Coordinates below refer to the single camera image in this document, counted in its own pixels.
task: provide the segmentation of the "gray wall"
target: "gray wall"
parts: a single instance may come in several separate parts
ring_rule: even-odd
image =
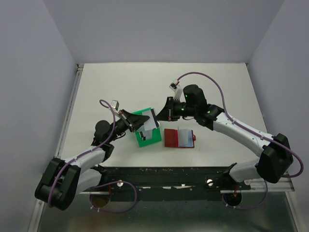
[[[0,231],[22,232],[55,153],[76,66],[42,0],[2,1],[0,31]]]
[[[305,163],[304,173],[293,179],[304,218],[309,218],[308,12],[309,1],[286,0],[249,63],[267,129],[286,134]],[[290,172],[298,170],[296,160]]]
[[[77,62],[248,62],[282,0],[45,0]]]

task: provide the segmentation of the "green box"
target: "green box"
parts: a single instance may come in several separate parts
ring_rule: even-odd
[[[151,110],[151,108],[139,110],[139,111],[133,112],[133,114],[142,115],[142,112],[147,111],[147,110]],[[135,132],[135,135],[136,135],[137,142],[139,143],[140,147],[147,146],[147,145],[154,144],[154,143],[162,141],[160,127],[153,129],[153,137],[151,139],[148,139],[148,140],[142,140],[138,132]]]

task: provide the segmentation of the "white table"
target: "white table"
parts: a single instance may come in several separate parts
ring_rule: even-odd
[[[85,64],[69,120],[61,157],[76,156],[92,143],[95,124],[112,123],[112,114],[99,104],[100,99],[118,100],[120,109],[134,112],[152,107],[157,113],[168,96],[173,96],[170,83],[187,72],[202,72],[213,77],[225,94],[229,113],[242,122],[266,131],[263,117],[250,81],[247,67],[238,64],[208,63],[103,63]],[[180,85],[197,84],[208,103],[222,106],[217,87],[199,75],[190,75]],[[256,158],[246,147],[231,138],[198,125],[195,120],[161,122],[164,128],[192,129],[197,137],[194,149],[165,148],[164,142],[140,148],[134,134],[112,144],[115,149],[104,166],[229,166]]]

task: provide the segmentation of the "reflective surface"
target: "reflective surface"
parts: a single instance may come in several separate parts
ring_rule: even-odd
[[[263,193],[243,195],[241,206],[258,203]],[[66,211],[45,204],[41,232],[295,232],[285,193],[269,193],[266,204],[250,211],[226,208],[222,202],[139,202],[122,214],[90,210],[89,196],[78,195]],[[130,203],[109,203],[110,209]]]

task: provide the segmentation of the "white paper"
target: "white paper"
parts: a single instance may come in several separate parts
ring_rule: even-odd
[[[177,129],[178,132],[178,146],[184,146],[188,143],[188,129]]]
[[[155,124],[155,119],[153,117],[151,110],[143,111],[142,114],[150,117],[150,119],[148,119],[146,122],[144,122],[145,131],[150,131],[150,130],[156,129],[157,126]]]

